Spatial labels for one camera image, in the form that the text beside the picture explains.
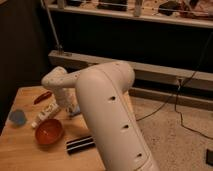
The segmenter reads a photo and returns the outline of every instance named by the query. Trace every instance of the power cord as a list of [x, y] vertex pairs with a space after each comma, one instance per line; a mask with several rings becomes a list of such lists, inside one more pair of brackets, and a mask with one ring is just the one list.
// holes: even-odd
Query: power cord
[[144, 116], [144, 117], [141, 117], [141, 118], [137, 119], [136, 121], [138, 122], [138, 121], [144, 120], [144, 119], [146, 119], [146, 118], [148, 118], [148, 117], [150, 117], [150, 116], [156, 114], [158, 111], [160, 111], [161, 109], [163, 109], [163, 107], [169, 102], [169, 100], [170, 100], [173, 96], [174, 96], [174, 93], [172, 93], [170, 96], [168, 96], [168, 98], [165, 100], [165, 102], [164, 102], [162, 105], [160, 105], [160, 107], [158, 107], [155, 111], [153, 111], [152, 113], [150, 113], [150, 114], [148, 114], [148, 115], [146, 115], [146, 116]]
[[208, 135], [206, 135], [206, 134], [204, 134], [204, 133], [202, 133], [202, 132], [200, 132], [200, 131], [197, 131], [197, 130], [195, 130], [195, 129], [192, 129], [192, 128], [190, 128], [190, 127], [184, 125], [184, 122], [183, 122], [183, 113], [180, 112], [180, 111], [177, 109], [177, 104], [178, 104], [178, 99], [179, 99], [179, 92], [180, 92], [180, 89], [181, 89], [181, 87], [182, 87], [181, 82], [179, 82], [179, 83], [180, 83], [180, 85], [179, 85], [179, 87], [178, 87], [178, 91], [177, 91], [177, 94], [176, 94], [176, 97], [175, 97], [174, 110], [175, 110], [176, 113], [178, 113], [178, 114], [180, 115], [180, 125], [181, 125], [183, 128], [185, 128], [185, 129], [187, 129], [187, 130], [189, 130], [189, 131], [192, 131], [192, 132], [194, 132], [194, 133], [197, 133], [198, 135], [200, 135], [200, 136], [202, 136], [202, 137], [205, 137], [205, 138], [207, 138], [207, 139], [213, 140], [213, 137], [210, 137], [210, 136], [208, 136]]
[[[205, 45], [204, 45], [204, 48], [203, 48], [202, 53], [201, 53], [201, 57], [200, 57], [200, 59], [199, 59], [199, 61], [198, 61], [198, 65], [196, 66], [195, 71], [192, 73], [192, 75], [191, 75], [189, 78], [185, 79], [183, 82], [182, 82], [181, 80], [179, 80], [179, 86], [178, 86], [178, 89], [177, 89], [177, 92], [176, 92], [175, 104], [174, 104], [174, 111], [175, 111], [176, 113], [180, 114], [181, 126], [182, 126], [183, 128], [185, 128], [185, 129], [189, 130], [189, 131], [192, 131], [192, 132], [194, 132], [194, 133], [197, 133], [197, 134], [199, 134], [200, 136], [205, 137], [205, 138], [210, 139], [210, 140], [213, 140], [213, 137], [210, 137], [210, 136], [208, 136], [208, 135], [206, 135], [206, 134], [204, 134], [204, 133], [202, 133], [202, 132], [200, 132], [200, 131], [194, 130], [194, 129], [189, 128], [189, 127], [187, 127], [187, 126], [184, 125], [184, 122], [183, 122], [183, 114], [182, 114], [182, 112], [180, 112], [180, 111], [177, 110], [177, 103], [178, 103], [178, 99], [179, 99], [179, 94], [180, 94], [181, 88], [184, 87], [188, 82], [190, 82], [190, 81], [192, 80], [192, 78], [195, 76], [195, 74], [198, 72], [198, 69], [200, 68], [200, 66], [201, 66], [201, 64], [202, 64], [202, 62], [203, 62], [203, 60], [204, 60], [204, 58], [205, 58], [205, 54], [206, 54], [207, 48], [208, 48], [208, 46], [209, 46], [209, 43], [210, 43], [210, 41], [211, 41], [211, 39], [212, 39], [212, 36], [213, 36], [213, 32], [210, 33], [210, 35], [209, 35], [209, 37], [208, 37], [208, 39], [207, 39], [207, 41], [206, 41], [206, 43], [205, 43]], [[173, 96], [174, 96], [174, 93], [172, 93], [172, 94], [166, 99], [166, 101], [165, 101], [159, 108], [157, 108], [155, 111], [153, 111], [152, 113], [150, 113], [150, 114], [148, 114], [148, 115], [146, 115], [146, 116], [144, 116], [144, 117], [142, 117], [142, 118], [137, 119], [136, 121], [138, 122], [138, 121], [144, 120], [144, 119], [146, 119], [146, 118], [148, 118], [148, 117], [150, 117], [150, 116], [156, 114], [158, 111], [160, 111], [160, 110], [169, 102], [169, 100], [170, 100]]]

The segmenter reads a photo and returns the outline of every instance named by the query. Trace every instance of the orange bowl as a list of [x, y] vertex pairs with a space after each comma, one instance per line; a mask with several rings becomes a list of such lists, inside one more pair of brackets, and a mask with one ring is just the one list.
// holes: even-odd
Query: orange bowl
[[57, 119], [47, 119], [35, 131], [35, 138], [40, 145], [49, 145], [58, 141], [63, 134], [63, 127]]

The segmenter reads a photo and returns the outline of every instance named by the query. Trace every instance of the gray carpet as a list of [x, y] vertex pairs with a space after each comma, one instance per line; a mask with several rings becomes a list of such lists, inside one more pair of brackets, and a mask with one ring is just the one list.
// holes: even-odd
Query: gray carpet
[[[162, 102], [131, 97], [136, 118], [153, 112]], [[184, 124], [213, 137], [213, 111], [177, 106]], [[213, 140], [186, 130], [174, 104], [167, 104], [155, 115], [138, 122], [161, 171], [212, 171], [205, 163], [206, 149], [213, 150]]]

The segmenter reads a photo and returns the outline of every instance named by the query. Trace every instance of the wooden tabletop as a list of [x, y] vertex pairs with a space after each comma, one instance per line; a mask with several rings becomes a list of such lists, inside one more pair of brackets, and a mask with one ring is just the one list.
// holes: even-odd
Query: wooden tabletop
[[[47, 106], [53, 96], [34, 105], [33, 101], [46, 90], [40, 86], [20, 88], [12, 105], [11, 111], [21, 109], [27, 117], [27, 123], [21, 127], [15, 126], [7, 120], [0, 136], [0, 170], [13, 171], [104, 171], [104, 165], [96, 148], [68, 155], [66, 142], [89, 135], [89, 130], [82, 115], [69, 118], [65, 111], [60, 111], [55, 117], [60, 120], [63, 128], [63, 137], [49, 147], [41, 147], [36, 143], [34, 129], [31, 123], [36, 115]], [[128, 94], [125, 95], [130, 110], [131, 102]]]

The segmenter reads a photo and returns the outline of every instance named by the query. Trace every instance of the small white container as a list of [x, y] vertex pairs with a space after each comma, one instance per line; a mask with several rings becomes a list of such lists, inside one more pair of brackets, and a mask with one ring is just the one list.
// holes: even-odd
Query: small white container
[[56, 101], [53, 101], [48, 106], [46, 106], [35, 118], [35, 121], [32, 122], [31, 126], [33, 128], [36, 128], [41, 122], [43, 122], [46, 119], [50, 119], [55, 117], [55, 115], [60, 111], [60, 107], [56, 103]]

